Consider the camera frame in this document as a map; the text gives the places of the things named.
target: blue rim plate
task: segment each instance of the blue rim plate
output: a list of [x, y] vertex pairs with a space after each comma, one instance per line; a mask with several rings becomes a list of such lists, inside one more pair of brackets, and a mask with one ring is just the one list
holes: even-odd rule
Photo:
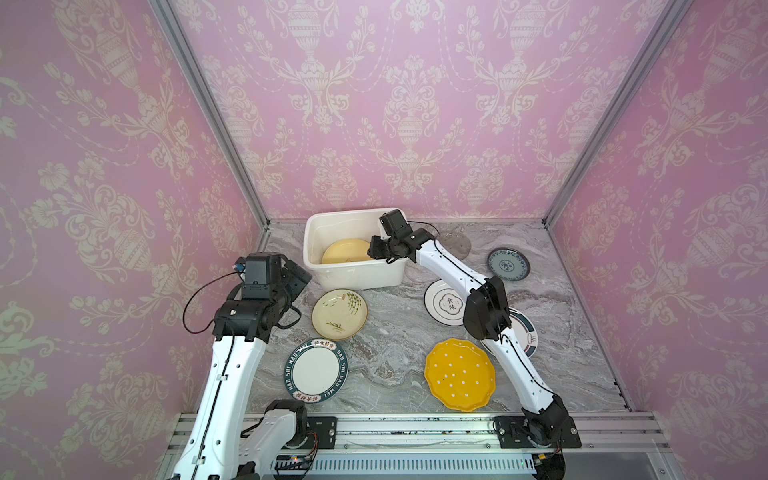
[[494, 275], [517, 282], [531, 272], [531, 264], [525, 255], [511, 248], [497, 248], [488, 255], [488, 268]]
[[349, 371], [344, 349], [326, 339], [309, 340], [291, 353], [283, 381], [288, 393], [305, 403], [324, 402], [341, 389]]

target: yellow plate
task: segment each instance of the yellow plate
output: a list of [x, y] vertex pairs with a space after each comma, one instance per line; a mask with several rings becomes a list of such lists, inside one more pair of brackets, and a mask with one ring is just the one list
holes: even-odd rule
[[424, 370], [429, 389], [443, 405], [473, 412], [488, 405], [496, 391], [496, 370], [488, 355], [467, 340], [435, 345]]
[[359, 238], [346, 238], [334, 242], [323, 253], [322, 263], [364, 262], [373, 260], [368, 256], [371, 244]]

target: marble countertop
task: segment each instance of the marble countertop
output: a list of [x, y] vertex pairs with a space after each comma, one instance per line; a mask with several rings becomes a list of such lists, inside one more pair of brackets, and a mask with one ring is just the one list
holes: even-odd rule
[[[538, 348], [531, 361], [549, 386], [573, 412], [621, 411], [624, 400], [614, 384], [605, 357], [576, 300], [547, 231], [539, 222], [436, 223], [442, 232], [462, 231], [472, 241], [464, 260], [491, 275], [488, 253], [498, 247], [520, 250], [531, 262], [531, 274], [505, 282], [509, 306], [522, 311], [538, 331]], [[268, 251], [302, 262], [304, 223], [272, 223]], [[365, 326], [339, 342], [349, 357], [344, 387], [331, 399], [309, 404], [310, 412], [446, 412], [432, 396], [424, 378], [427, 354], [449, 338], [474, 340], [462, 327], [445, 326], [424, 307], [424, 292], [437, 276], [413, 263], [398, 286], [359, 293], [368, 303]], [[310, 283], [294, 303], [302, 319], [291, 329], [273, 329], [251, 389], [248, 412], [263, 412], [274, 399], [289, 398], [283, 367], [290, 353], [319, 335], [312, 327], [315, 302], [324, 294]], [[521, 406], [509, 379], [492, 358], [497, 388], [482, 412], [518, 411]]]

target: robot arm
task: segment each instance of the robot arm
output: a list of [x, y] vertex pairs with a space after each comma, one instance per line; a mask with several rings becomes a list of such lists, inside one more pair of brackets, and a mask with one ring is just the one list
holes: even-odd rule
[[373, 237], [368, 254], [391, 261], [410, 258], [463, 296], [464, 327], [493, 353], [512, 381], [527, 419], [530, 439], [540, 446], [556, 442], [568, 421], [568, 411], [538, 374], [512, 331], [502, 280], [475, 272], [426, 230], [413, 231], [400, 210], [388, 212], [380, 220], [389, 238]]
[[[245, 473], [263, 477], [284, 445], [300, 445], [306, 438], [306, 407], [298, 400], [270, 404], [242, 445], [240, 426], [270, 332], [274, 326], [292, 326], [279, 321], [312, 277], [277, 253], [253, 253], [234, 267], [243, 282], [214, 318], [214, 354], [203, 401], [173, 480], [230, 480]], [[235, 300], [238, 290], [241, 299]], [[247, 471], [238, 472], [239, 465]]]

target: damask wallpaper pattern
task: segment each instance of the damask wallpaper pattern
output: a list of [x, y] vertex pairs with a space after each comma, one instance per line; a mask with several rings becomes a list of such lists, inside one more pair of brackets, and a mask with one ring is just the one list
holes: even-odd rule
[[554, 236], [689, 480], [765, 478], [768, 3], [694, 2]]
[[172, 4], [270, 218], [541, 218], [666, 0]]
[[149, 4], [4, 2], [0, 152], [0, 478], [153, 478], [259, 228]]

